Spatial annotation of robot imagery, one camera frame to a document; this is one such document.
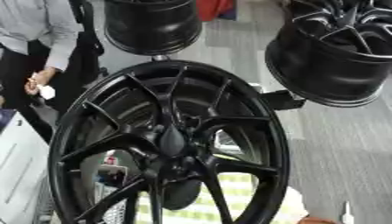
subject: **gray shirt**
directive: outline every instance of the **gray shirt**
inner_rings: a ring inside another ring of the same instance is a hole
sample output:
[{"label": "gray shirt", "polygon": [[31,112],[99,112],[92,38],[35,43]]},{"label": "gray shirt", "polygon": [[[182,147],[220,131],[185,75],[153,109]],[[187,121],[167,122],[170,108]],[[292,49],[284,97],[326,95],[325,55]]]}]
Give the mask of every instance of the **gray shirt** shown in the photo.
[{"label": "gray shirt", "polygon": [[66,70],[79,30],[68,0],[0,0],[0,43],[28,54],[38,39],[51,48],[46,67]]}]

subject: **black pants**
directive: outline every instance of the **black pants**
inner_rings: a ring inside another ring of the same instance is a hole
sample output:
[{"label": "black pants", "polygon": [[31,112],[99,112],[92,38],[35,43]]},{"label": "black pants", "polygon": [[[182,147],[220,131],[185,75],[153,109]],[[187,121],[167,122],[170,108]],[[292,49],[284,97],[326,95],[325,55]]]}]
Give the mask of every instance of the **black pants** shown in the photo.
[{"label": "black pants", "polygon": [[[5,98],[3,107],[18,110],[47,142],[52,138],[53,129],[31,107],[32,98],[25,92],[25,83],[33,72],[44,69],[49,52],[50,49],[39,41],[32,41],[29,43],[29,55],[4,48],[0,59],[0,82],[3,85],[1,95]],[[46,104],[56,109],[59,116],[67,112],[82,92],[80,70],[81,56],[78,49],[75,49],[67,70],[57,73],[49,83],[56,89],[56,97]]]}]

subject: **yellow striped cloth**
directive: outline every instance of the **yellow striped cloth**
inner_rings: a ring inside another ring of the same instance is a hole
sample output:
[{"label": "yellow striped cloth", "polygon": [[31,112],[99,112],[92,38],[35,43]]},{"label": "yellow striped cloth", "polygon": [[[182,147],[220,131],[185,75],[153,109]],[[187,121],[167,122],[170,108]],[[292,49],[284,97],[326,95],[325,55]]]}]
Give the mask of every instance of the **yellow striped cloth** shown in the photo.
[{"label": "yellow striped cloth", "polygon": [[[219,176],[225,199],[233,218],[242,214],[253,196],[252,178],[248,174],[230,173]],[[136,224],[151,224],[150,202],[148,194],[139,200]],[[307,215],[302,204],[302,196],[289,188],[285,200],[271,224],[296,224]],[[164,224],[221,224],[221,217],[214,200],[203,185],[196,201],[179,211],[164,210]]]}]

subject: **white box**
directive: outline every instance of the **white box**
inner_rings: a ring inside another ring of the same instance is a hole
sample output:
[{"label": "white box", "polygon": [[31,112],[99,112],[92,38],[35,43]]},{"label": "white box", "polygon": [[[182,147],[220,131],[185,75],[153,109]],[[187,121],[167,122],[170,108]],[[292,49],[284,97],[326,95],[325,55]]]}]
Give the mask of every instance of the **white box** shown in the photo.
[{"label": "white box", "polygon": [[18,112],[0,109],[2,222],[32,223],[48,152],[46,142]]}]

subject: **rim lip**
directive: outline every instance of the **rim lip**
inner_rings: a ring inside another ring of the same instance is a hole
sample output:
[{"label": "rim lip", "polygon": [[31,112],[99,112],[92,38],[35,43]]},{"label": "rim lip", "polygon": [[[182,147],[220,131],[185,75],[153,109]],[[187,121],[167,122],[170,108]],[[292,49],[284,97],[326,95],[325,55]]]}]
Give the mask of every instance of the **rim lip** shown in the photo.
[{"label": "rim lip", "polygon": [[201,24],[198,25],[198,29],[195,32],[193,36],[191,36],[187,41],[179,41],[180,44],[176,45],[169,45],[166,44],[166,47],[158,50],[138,50],[137,48],[134,47],[128,47],[126,45],[123,45],[120,43],[120,41],[114,40],[110,34],[109,34],[109,29],[108,26],[105,24],[105,29],[104,29],[104,35],[108,39],[108,42],[112,44],[113,46],[117,47],[118,49],[125,51],[126,53],[133,53],[137,55],[143,55],[143,56],[157,56],[157,55],[162,55],[162,54],[172,54],[172,53],[177,53],[178,51],[181,51],[182,49],[187,48],[188,46],[191,46],[194,44],[198,39],[201,34]]},{"label": "rim lip", "polygon": [[65,224],[73,224],[73,218],[70,216],[70,213],[74,212],[74,208],[70,209],[72,212],[66,214],[66,210],[69,208],[65,207],[66,202],[62,203],[60,202],[61,200],[64,200],[64,196],[60,195],[60,181],[62,180],[63,177],[59,177],[58,173],[60,172],[58,170],[58,159],[59,156],[61,156],[64,153],[65,147],[64,137],[67,132],[69,131],[69,128],[71,127],[70,123],[73,122],[74,117],[77,116],[75,112],[77,112],[81,104],[88,98],[93,98],[93,95],[97,96],[97,92],[99,93],[99,90],[102,90],[104,88],[107,88],[110,84],[110,82],[115,81],[116,79],[119,79],[120,77],[123,76],[123,74],[126,71],[129,71],[131,69],[141,69],[143,67],[149,67],[149,66],[165,66],[165,64],[172,65],[172,66],[188,66],[189,67],[197,67],[201,69],[208,69],[211,71],[211,73],[218,73],[218,74],[224,74],[225,76],[229,76],[230,79],[235,80],[236,83],[238,83],[238,88],[241,89],[241,91],[247,95],[250,96],[250,100],[254,103],[255,106],[259,109],[259,111],[262,111],[263,113],[267,114],[270,119],[271,119],[271,125],[273,125],[274,129],[271,130],[271,135],[274,140],[275,147],[281,151],[281,154],[277,154],[279,158],[277,160],[280,160],[280,167],[277,167],[280,169],[280,176],[281,178],[276,178],[276,182],[274,184],[274,188],[271,190],[272,191],[272,196],[269,197],[268,201],[266,202],[266,208],[264,209],[264,216],[259,216],[259,217],[254,217],[252,216],[252,219],[258,218],[256,223],[262,224],[262,223],[270,223],[270,221],[274,218],[274,215],[277,213],[277,210],[279,209],[283,199],[284,195],[286,192],[286,188],[288,186],[289,182],[289,175],[290,175],[290,152],[289,152],[289,146],[288,142],[284,133],[284,129],[279,122],[276,113],[267,106],[267,103],[259,97],[260,94],[256,92],[255,89],[249,86],[248,83],[246,83],[244,80],[238,78],[237,76],[226,72],[218,67],[215,66],[209,66],[207,64],[202,64],[198,62],[191,62],[191,61],[184,61],[184,60],[171,60],[171,61],[157,61],[157,62],[148,62],[144,64],[140,64],[137,66],[131,66],[127,67],[105,79],[100,81],[98,84],[96,84],[94,87],[90,88],[85,94],[83,94],[74,104],[73,106],[68,110],[68,112],[64,115],[64,117],[61,119],[60,125],[51,141],[51,147],[50,147],[50,152],[49,152],[49,158],[48,158],[48,177],[49,177],[49,184],[51,188],[51,194],[54,200],[54,205],[56,208],[56,211],[58,213],[58,216],[60,219],[63,221]]},{"label": "rim lip", "polygon": [[301,90],[300,87],[291,84],[290,80],[284,77],[281,71],[279,70],[279,68],[274,65],[273,57],[271,54],[271,48],[276,45],[277,45],[277,41],[273,40],[268,44],[267,49],[265,51],[265,63],[268,69],[270,70],[271,74],[276,78],[276,80],[279,81],[280,84],[288,88],[292,93],[304,97],[305,99],[331,107],[355,108],[375,101],[382,92],[383,85],[380,85],[380,87],[376,91],[374,91],[371,95],[367,97],[363,97],[351,101],[344,101],[344,100],[333,100],[331,98],[320,97],[308,91],[305,91],[303,89]]}]

